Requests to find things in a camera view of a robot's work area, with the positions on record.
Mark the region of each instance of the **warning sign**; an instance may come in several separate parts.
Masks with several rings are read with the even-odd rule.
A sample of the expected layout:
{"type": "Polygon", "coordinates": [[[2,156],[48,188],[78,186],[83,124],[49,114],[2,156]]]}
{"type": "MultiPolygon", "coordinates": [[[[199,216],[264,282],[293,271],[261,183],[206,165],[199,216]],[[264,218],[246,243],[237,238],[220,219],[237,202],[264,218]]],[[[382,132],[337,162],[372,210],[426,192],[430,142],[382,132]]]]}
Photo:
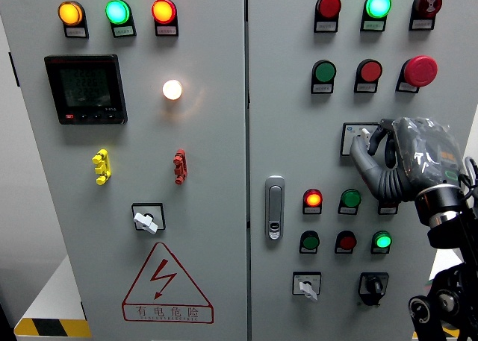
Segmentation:
{"type": "Polygon", "coordinates": [[[126,321],[212,324],[214,308],[178,258],[156,243],[122,302],[126,321]]]}

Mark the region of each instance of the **digital power meter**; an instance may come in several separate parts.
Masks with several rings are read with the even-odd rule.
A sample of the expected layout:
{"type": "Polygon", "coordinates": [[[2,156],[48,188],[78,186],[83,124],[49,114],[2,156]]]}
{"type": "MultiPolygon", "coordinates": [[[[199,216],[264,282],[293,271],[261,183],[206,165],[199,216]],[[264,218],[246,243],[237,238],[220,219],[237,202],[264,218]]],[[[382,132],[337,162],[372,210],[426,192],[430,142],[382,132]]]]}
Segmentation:
{"type": "Polygon", "coordinates": [[[62,125],[126,123],[115,54],[51,55],[45,57],[45,65],[62,125]]]}

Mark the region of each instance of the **yellow terminal connector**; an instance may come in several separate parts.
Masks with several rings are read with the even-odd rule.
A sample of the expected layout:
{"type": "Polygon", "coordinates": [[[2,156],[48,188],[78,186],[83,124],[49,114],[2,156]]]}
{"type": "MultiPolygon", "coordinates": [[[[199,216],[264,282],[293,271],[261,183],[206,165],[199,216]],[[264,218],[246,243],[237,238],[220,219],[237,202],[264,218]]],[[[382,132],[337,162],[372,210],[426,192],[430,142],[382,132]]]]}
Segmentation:
{"type": "Polygon", "coordinates": [[[100,149],[98,153],[91,159],[93,164],[96,165],[95,173],[99,175],[96,179],[96,184],[102,186],[106,183],[111,176],[111,166],[110,166],[110,159],[108,157],[108,151],[105,149],[100,149]]]}

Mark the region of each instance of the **lightning bolt symbol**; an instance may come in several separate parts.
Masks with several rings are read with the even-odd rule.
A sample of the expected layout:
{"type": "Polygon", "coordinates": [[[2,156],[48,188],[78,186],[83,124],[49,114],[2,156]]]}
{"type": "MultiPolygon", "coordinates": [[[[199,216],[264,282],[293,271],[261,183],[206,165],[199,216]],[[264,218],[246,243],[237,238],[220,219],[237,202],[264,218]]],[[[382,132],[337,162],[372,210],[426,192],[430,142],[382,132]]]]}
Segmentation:
{"type": "Polygon", "coordinates": [[[168,284],[174,279],[174,277],[178,274],[177,272],[175,272],[174,274],[168,274],[168,275],[163,275],[163,276],[159,276],[159,273],[161,272],[162,269],[164,269],[164,267],[166,266],[167,264],[167,260],[166,259],[163,259],[161,261],[161,264],[159,264],[158,268],[156,269],[156,272],[155,274],[152,276],[151,278],[151,281],[156,281],[156,280],[160,280],[160,279],[165,279],[165,278],[169,278],[169,280],[165,283],[165,285],[163,286],[163,289],[161,289],[159,292],[156,293],[155,295],[155,300],[157,298],[160,298],[163,294],[161,294],[161,292],[166,289],[166,287],[168,286],[168,284]]]}

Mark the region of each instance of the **white indicator light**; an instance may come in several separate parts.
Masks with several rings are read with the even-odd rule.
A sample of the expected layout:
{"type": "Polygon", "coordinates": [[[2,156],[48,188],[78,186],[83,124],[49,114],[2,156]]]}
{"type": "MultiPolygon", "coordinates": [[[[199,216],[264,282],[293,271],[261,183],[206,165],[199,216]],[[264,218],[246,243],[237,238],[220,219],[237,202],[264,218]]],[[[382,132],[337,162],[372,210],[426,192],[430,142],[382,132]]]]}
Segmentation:
{"type": "Polygon", "coordinates": [[[182,85],[177,80],[169,80],[163,85],[163,94],[169,100],[177,100],[182,94],[182,85]]]}

